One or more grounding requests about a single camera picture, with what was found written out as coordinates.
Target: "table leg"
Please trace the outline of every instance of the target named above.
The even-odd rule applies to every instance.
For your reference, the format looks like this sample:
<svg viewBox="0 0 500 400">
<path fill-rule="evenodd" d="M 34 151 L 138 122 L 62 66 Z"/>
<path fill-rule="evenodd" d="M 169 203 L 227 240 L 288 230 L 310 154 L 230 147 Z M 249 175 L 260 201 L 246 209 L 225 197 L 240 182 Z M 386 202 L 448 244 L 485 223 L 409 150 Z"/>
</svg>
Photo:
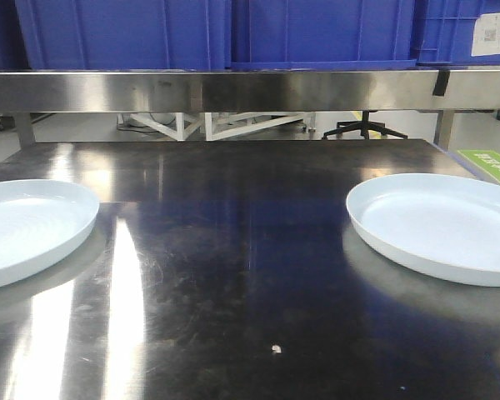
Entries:
<svg viewBox="0 0 500 400">
<path fill-rule="evenodd" d="M 433 141 L 440 148 L 448 150 L 450 137 L 452 136 L 453 118 L 456 112 L 453 110 L 442 110 L 438 112 L 435 138 Z"/>
<path fill-rule="evenodd" d="M 36 140 L 33 134 L 32 118 L 29 112 L 14 113 L 13 118 L 15 119 L 15 127 L 17 128 L 20 148 L 32 146 Z"/>
</svg>

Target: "plate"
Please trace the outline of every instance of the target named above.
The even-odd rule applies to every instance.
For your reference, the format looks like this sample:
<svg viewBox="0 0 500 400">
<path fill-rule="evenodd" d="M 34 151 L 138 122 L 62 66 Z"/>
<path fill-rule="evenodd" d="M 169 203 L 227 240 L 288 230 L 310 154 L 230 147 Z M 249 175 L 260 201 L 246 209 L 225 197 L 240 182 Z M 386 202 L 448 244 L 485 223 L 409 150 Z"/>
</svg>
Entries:
<svg viewBox="0 0 500 400">
<path fill-rule="evenodd" d="M 357 234 L 395 263 L 435 278 L 500 287 L 500 186 L 406 173 L 347 196 Z"/>
<path fill-rule="evenodd" d="M 0 287 L 41 272 L 93 230 L 97 196 L 75 183 L 0 182 Z"/>
</svg>

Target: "black clip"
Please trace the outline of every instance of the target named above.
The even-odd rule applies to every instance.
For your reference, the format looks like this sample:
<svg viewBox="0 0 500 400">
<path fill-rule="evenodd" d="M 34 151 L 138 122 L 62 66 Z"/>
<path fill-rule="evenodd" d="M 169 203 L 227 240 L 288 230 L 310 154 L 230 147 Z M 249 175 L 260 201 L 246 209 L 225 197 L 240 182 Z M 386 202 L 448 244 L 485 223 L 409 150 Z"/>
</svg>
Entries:
<svg viewBox="0 0 500 400">
<path fill-rule="evenodd" d="M 450 80 L 450 70 L 440 69 L 437 75 L 437 81 L 435 82 L 435 87 L 433 88 L 433 96 L 439 96 L 443 98 L 447 92 L 448 81 Z"/>
</svg>

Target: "blue plastic crate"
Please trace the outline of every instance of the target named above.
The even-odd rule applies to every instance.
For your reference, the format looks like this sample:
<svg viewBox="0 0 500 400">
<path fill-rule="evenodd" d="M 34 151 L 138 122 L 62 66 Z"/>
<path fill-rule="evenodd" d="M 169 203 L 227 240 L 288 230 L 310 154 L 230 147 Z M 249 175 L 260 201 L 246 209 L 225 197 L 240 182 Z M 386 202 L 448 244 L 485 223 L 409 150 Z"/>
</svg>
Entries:
<svg viewBox="0 0 500 400">
<path fill-rule="evenodd" d="M 421 64 L 500 64 L 500 54 L 473 56 L 477 21 L 483 14 L 489 20 L 500 18 L 494 13 L 500 13 L 500 0 L 417 0 L 412 55 Z M 483 41 L 488 48 L 499 46 L 497 25 L 489 22 L 478 33 L 480 45 Z"/>
<path fill-rule="evenodd" d="M 28 66 L 14 0 L 0 0 L 0 69 Z"/>
<path fill-rule="evenodd" d="M 414 0 L 233 0 L 234 69 L 399 69 Z"/>
<path fill-rule="evenodd" d="M 34 69 L 220 70 L 231 0 L 16 0 Z"/>
</svg>

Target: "stainless steel table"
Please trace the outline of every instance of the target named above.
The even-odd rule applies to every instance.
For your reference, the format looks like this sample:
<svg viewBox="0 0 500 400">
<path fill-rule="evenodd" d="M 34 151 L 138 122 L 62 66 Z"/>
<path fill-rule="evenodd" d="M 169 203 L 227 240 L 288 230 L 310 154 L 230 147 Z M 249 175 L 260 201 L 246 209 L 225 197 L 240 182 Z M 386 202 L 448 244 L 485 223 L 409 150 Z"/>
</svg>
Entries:
<svg viewBox="0 0 500 400">
<path fill-rule="evenodd" d="M 102 207 L 70 257 L 0 288 L 0 400 L 500 399 L 500 288 L 352 232 L 349 189 L 406 172 L 470 176 L 419 140 L 22 150 L 0 181 L 82 183 Z"/>
</svg>

